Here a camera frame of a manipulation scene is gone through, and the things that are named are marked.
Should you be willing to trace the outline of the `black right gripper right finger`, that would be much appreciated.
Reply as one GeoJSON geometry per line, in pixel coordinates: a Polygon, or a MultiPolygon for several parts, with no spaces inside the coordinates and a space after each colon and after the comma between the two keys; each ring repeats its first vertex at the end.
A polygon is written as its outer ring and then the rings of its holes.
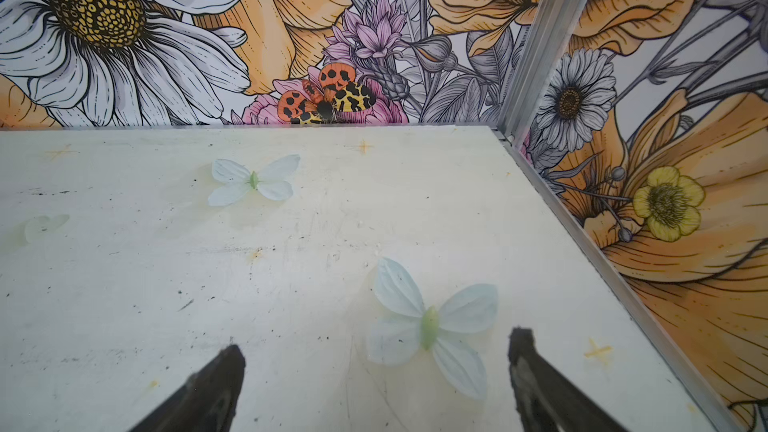
{"type": "Polygon", "coordinates": [[[532,330],[512,329],[508,360],[516,410],[524,430],[625,429],[538,353],[532,330]]]}

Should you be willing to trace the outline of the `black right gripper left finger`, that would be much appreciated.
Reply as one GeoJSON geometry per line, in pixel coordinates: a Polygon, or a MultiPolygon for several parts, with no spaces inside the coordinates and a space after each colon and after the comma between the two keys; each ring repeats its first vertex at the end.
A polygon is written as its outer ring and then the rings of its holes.
{"type": "Polygon", "coordinates": [[[229,431],[245,368],[239,346],[227,346],[130,431],[229,431]]]}

